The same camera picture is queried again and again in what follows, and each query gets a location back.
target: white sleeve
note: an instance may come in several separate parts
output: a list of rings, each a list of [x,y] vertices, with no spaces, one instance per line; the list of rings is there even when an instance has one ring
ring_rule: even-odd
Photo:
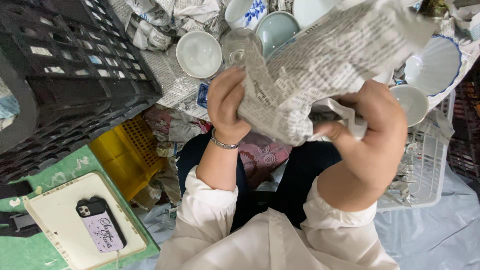
[[[196,177],[196,170],[197,166],[193,167],[187,176],[175,230],[162,245],[156,270],[179,269],[230,233],[238,188],[234,191],[212,189]]]
[[[385,252],[373,218],[377,203],[358,212],[333,208],[318,194],[317,179],[303,204],[307,219],[300,224],[308,242],[320,252],[368,269],[397,270],[398,264]]]

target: white shirt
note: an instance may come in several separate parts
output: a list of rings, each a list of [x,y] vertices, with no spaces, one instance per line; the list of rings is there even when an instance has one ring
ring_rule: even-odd
[[[230,234],[238,189],[214,190],[196,178],[196,169],[187,176],[175,231],[156,270],[399,269],[378,239],[376,203],[359,212],[338,210],[319,196],[315,179],[302,230],[268,209]]]

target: blue floral pattern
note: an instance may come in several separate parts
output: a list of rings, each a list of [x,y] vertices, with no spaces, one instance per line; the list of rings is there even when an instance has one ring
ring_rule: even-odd
[[[248,26],[250,24],[252,18],[257,18],[258,20],[258,15],[262,14],[264,10],[265,4],[262,2],[262,0],[253,0],[252,6],[247,11],[247,13],[245,13],[245,19],[247,20],[245,26]]]

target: sleeve cuff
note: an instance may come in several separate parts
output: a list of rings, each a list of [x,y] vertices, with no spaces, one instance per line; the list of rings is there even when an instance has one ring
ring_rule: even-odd
[[[235,187],[234,191],[212,189],[197,178],[197,167],[198,165],[194,166],[187,175],[184,196],[192,196],[196,200],[217,208],[226,208],[237,202],[238,187]]]
[[[312,188],[303,204],[307,216],[302,225],[318,229],[334,229],[338,227],[360,227],[370,223],[377,211],[377,202],[365,210],[347,212],[330,206],[317,190],[317,179],[313,181]]]

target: small blue dish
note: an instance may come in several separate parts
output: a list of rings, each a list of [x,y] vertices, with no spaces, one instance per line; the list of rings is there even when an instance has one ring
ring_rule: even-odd
[[[198,106],[207,109],[207,93],[208,84],[201,83],[198,87],[197,104]]]
[[[275,11],[265,16],[257,27],[265,59],[299,31],[299,22],[288,12]]]

